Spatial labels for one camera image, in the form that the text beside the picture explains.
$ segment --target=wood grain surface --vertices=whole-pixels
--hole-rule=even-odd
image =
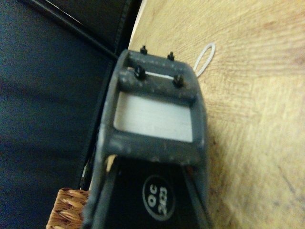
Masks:
[[[193,66],[209,42],[214,227],[304,229],[305,1],[148,0],[130,49]]]

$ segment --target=screw head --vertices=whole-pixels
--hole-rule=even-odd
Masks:
[[[145,77],[145,69],[142,68],[141,66],[136,66],[134,68],[134,76],[138,79],[141,80]]]
[[[147,49],[145,47],[145,45],[143,45],[143,47],[140,49],[140,53],[146,55],[147,54]]]
[[[181,75],[175,75],[173,77],[173,84],[176,87],[182,87],[183,86],[183,82],[184,82],[184,78]]]
[[[167,55],[167,58],[171,61],[175,59],[175,56],[173,55],[173,52],[171,52],[169,55]]]

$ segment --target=wicker basket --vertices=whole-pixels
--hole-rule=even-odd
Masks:
[[[79,229],[90,191],[62,188],[57,194],[46,229]]]

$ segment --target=black leather surface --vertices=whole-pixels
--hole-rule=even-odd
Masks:
[[[49,1],[99,35],[113,50],[118,49],[122,36],[128,30],[131,32],[141,3],[141,0]]]
[[[45,228],[78,188],[115,63],[18,1],[0,29],[0,228]]]

